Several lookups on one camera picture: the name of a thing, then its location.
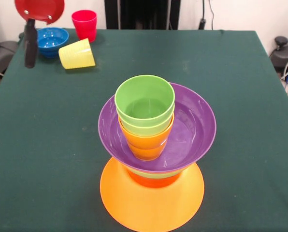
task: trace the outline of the wall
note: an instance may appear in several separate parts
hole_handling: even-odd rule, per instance
[[[61,18],[51,27],[74,28],[71,15],[82,9],[90,9],[97,13],[97,28],[105,29],[105,8],[103,0],[65,0],[65,10]],[[15,8],[14,0],[0,0],[0,42],[18,40],[19,33],[24,31],[25,21]],[[36,22],[36,27],[46,27],[44,22]]]
[[[288,37],[288,0],[211,0],[214,29],[255,30],[267,51],[274,38]],[[202,0],[181,0],[179,29],[197,29],[202,17]],[[211,29],[212,14],[205,0],[205,29]]]
[[[205,29],[210,29],[212,15],[206,2]],[[211,0],[215,13],[214,29],[255,30],[265,50],[275,48],[274,37],[288,37],[288,0]],[[65,11],[53,26],[72,28],[71,14],[91,9],[98,14],[98,28],[105,29],[104,0],[65,0]],[[202,0],[181,0],[179,29],[197,29],[202,16]],[[25,21],[17,13],[14,0],[0,0],[0,41],[17,40]],[[37,27],[45,27],[38,22]]]

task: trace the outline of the red plate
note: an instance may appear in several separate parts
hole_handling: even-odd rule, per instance
[[[19,14],[26,20],[35,19],[51,24],[63,13],[64,0],[15,0]]]

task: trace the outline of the black handle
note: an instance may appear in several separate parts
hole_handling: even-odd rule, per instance
[[[35,20],[28,19],[25,26],[25,66],[33,68],[38,53],[38,32],[35,28]]]

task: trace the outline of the yellow cup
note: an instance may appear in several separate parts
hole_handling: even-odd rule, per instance
[[[59,49],[59,57],[65,69],[95,66],[88,39],[80,40]]]

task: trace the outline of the cup rim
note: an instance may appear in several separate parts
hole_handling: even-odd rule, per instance
[[[143,77],[143,76],[156,77],[156,78],[164,81],[166,84],[168,84],[168,85],[170,86],[170,89],[171,89],[171,91],[172,91],[172,93],[173,93],[173,100],[172,100],[172,102],[171,102],[170,107],[169,107],[165,112],[163,112],[161,115],[158,115],[158,116],[156,116],[156,117],[150,117],[150,118],[136,118],[136,117],[131,117],[131,116],[125,114],[125,113],[117,106],[117,104],[116,104],[117,92],[118,92],[119,89],[123,86],[123,84],[126,83],[127,81],[130,81],[130,80],[136,79],[136,78],[140,78],[140,77]],[[159,77],[159,76],[149,75],[149,74],[138,75],[138,76],[131,77],[131,78],[125,80],[123,83],[120,84],[120,86],[117,88],[117,90],[116,90],[116,92],[115,92],[114,102],[115,102],[116,109],[117,109],[117,110],[119,111],[119,113],[122,114],[123,116],[125,116],[125,117],[127,117],[127,118],[129,118],[129,119],[131,119],[131,120],[136,120],[136,121],[151,121],[151,120],[154,120],[154,119],[157,119],[157,118],[159,118],[159,117],[164,116],[165,114],[167,114],[167,113],[171,110],[171,108],[172,108],[173,105],[175,104],[175,91],[174,91],[174,88],[173,88],[173,86],[171,85],[170,82],[168,82],[167,80],[165,80],[165,79],[163,79],[163,78],[161,78],[161,77]]]
[[[77,20],[77,19],[74,18],[74,15],[75,15],[75,14],[77,14],[77,13],[79,13],[79,12],[83,12],[83,11],[94,13],[94,14],[95,14],[95,17],[94,17],[93,19],[86,20],[86,21],[81,21],[81,20]],[[73,12],[72,15],[71,15],[71,18],[72,18],[72,20],[74,20],[74,21],[76,21],[76,22],[85,23],[85,22],[90,22],[90,21],[95,20],[95,19],[97,18],[97,13],[94,12],[94,11],[92,11],[92,10],[79,10],[79,11]]]
[[[168,125],[168,127],[167,127],[164,131],[162,131],[162,132],[160,132],[160,133],[158,133],[158,134],[156,134],[156,135],[153,135],[153,136],[138,136],[138,135],[136,135],[136,134],[130,133],[129,131],[126,130],[126,128],[125,128],[125,127],[123,126],[123,124],[121,123],[119,116],[118,116],[118,122],[119,122],[120,128],[121,128],[125,133],[127,133],[128,135],[130,135],[130,136],[133,136],[133,137],[136,137],[136,138],[140,138],[140,139],[153,139],[153,138],[157,138],[157,137],[163,135],[164,133],[168,132],[168,131],[172,128],[173,123],[174,123],[174,113],[172,114],[172,119],[171,119],[171,122],[170,122],[170,124]]]

